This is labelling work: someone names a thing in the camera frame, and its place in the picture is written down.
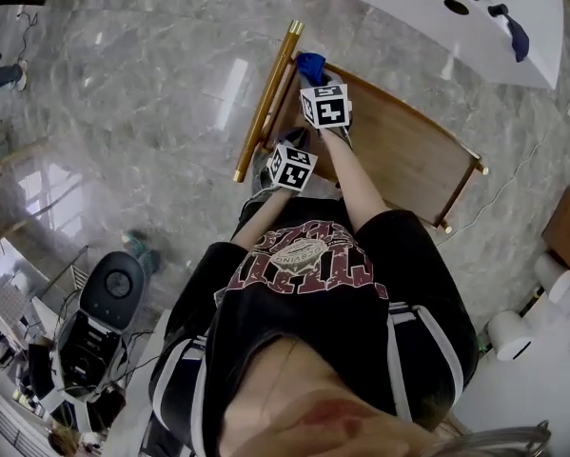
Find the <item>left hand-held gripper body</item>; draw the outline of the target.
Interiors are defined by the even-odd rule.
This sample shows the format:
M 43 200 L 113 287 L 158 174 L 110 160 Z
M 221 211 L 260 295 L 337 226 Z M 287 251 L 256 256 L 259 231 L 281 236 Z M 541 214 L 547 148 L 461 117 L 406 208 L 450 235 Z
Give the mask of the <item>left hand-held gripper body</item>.
M 278 143 L 272 152 L 258 149 L 252 159 L 253 194 L 274 189 L 301 192 L 311 177 L 318 157 L 290 142 Z

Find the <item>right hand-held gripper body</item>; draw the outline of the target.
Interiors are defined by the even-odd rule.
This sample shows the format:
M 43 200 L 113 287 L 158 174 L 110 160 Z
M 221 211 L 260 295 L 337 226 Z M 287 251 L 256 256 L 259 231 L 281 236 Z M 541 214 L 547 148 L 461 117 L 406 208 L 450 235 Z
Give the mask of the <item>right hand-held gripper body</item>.
M 352 148 L 352 103 L 348 99 L 347 84 L 340 75 L 324 75 L 323 78 L 325 84 L 300 89 L 303 116 L 318 133 L 329 129 Z

